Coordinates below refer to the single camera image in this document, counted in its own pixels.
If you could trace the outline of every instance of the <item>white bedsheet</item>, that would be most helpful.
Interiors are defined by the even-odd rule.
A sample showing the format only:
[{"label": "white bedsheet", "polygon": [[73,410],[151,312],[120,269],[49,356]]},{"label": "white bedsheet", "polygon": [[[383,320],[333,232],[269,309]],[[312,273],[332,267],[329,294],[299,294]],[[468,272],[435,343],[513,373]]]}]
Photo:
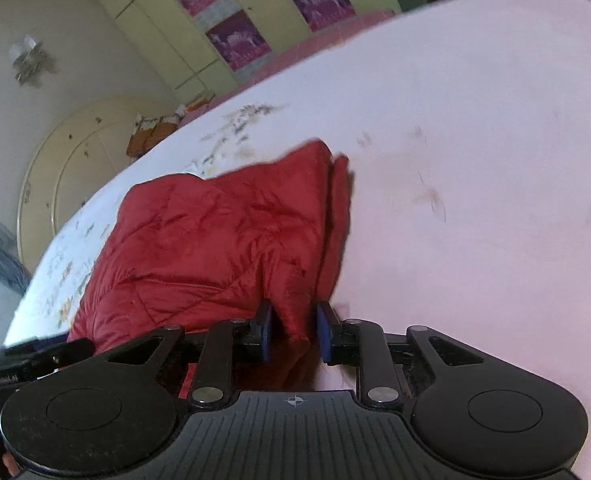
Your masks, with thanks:
[{"label": "white bedsheet", "polygon": [[[432,326],[556,381],[591,422],[591,0],[449,0],[239,94],[65,226],[6,342],[68,328],[133,184],[216,176],[312,137],[355,173],[333,304],[387,332]],[[591,479],[591,428],[575,471]]]}]

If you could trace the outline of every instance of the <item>red jacket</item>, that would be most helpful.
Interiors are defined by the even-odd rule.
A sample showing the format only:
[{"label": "red jacket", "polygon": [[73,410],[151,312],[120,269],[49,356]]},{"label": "red jacket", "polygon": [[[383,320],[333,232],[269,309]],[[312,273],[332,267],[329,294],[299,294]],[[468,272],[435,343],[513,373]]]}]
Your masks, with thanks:
[{"label": "red jacket", "polygon": [[70,339],[89,337],[102,352],[164,324],[199,332],[253,317],[268,298],[285,334],[271,363],[246,369],[239,385],[302,387],[318,362],[313,306],[331,296],[349,229],[347,166],[317,140],[211,180],[172,174],[134,186]]}]

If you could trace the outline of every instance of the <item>metal screw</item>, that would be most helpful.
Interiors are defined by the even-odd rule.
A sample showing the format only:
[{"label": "metal screw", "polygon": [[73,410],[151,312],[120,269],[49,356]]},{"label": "metal screw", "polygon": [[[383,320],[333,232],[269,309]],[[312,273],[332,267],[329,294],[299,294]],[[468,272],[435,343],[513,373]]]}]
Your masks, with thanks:
[{"label": "metal screw", "polygon": [[211,404],[212,402],[218,402],[218,400],[222,399],[224,394],[220,388],[203,386],[202,388],[194,390],[191,397],[201,404]]},{"label": "metal screw", "polygon": [[371,388],[367,396],[369,399],[373,400],[373,402],[378,402],[380,404],[384,404],[385,402],[393,402],[399,397],[398,392],[387,386]]}]

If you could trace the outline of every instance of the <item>white wall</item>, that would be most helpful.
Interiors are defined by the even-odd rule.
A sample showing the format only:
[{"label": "white wall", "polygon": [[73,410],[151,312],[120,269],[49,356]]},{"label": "white wall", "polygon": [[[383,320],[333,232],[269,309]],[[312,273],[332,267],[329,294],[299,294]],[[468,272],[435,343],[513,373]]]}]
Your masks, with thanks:
[{"label": "white wall", "polygon": [[[30,33],[57,58],[42,87],[20,88],[9,47]],[[115,94],[175,106],[165,83],[95,0],[0,0],[0,220],[16,231],[24,174],[43,138],[84,104]]]}]

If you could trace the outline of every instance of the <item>black circular pad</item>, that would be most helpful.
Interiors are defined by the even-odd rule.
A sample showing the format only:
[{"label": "black circular pad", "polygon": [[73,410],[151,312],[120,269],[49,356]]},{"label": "black circular pad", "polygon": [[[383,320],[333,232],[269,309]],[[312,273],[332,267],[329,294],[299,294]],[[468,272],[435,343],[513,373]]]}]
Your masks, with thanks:
[{"label": "black circular pad", "polygon": [[542,418],[537,400],[511,390],[492,390],[469,401],[469,415],[483,428],[517,433],[533,428]]},{"label": "black circular pad", "polygon": [[121,411],[122,402],[111,392],[80,388],[53,399],[47,407],[47,416],[64,430],[89,431],[110,424]]},{"label": "black circular pad", "polygon": [[568,466],[588,431],[584,408],[568,391],[499,360],[442,367],[419,395],[412,425],[444,460],[511,478]]},{"label": "black circular pad", "polygon": [[69,371],[76,367],[28,384],[5,404],[2,437],[19,462],[51,476],[99,476],[143,462],[164,446],[176,408],[162,386],[119,372],[58,378]]}]

